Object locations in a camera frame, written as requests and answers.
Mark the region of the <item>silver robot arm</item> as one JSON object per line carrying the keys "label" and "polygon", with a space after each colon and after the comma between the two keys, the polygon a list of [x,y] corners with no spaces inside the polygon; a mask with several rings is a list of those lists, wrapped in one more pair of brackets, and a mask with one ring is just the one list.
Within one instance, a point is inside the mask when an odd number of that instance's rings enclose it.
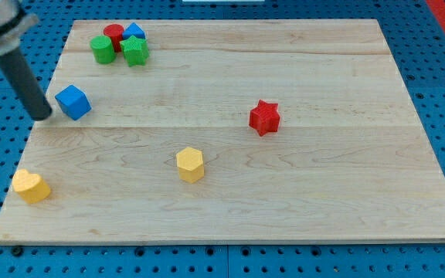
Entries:
{"label": "silver robot arm", "polygon": [[52,107],[20,49],[21,37],[39,23],[18,0],[0,0],[0,70],[34,121],[47,119]]}

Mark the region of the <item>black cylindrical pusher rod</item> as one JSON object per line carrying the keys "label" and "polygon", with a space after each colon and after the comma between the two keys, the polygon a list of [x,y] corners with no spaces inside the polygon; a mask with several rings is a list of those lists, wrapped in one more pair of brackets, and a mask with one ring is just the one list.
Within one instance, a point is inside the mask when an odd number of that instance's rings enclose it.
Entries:
{"label": "black cylindrical pusher rod", "polygon": [[51,116],[52,107],[19,47],[0,56],[0,70],[32,120]]}

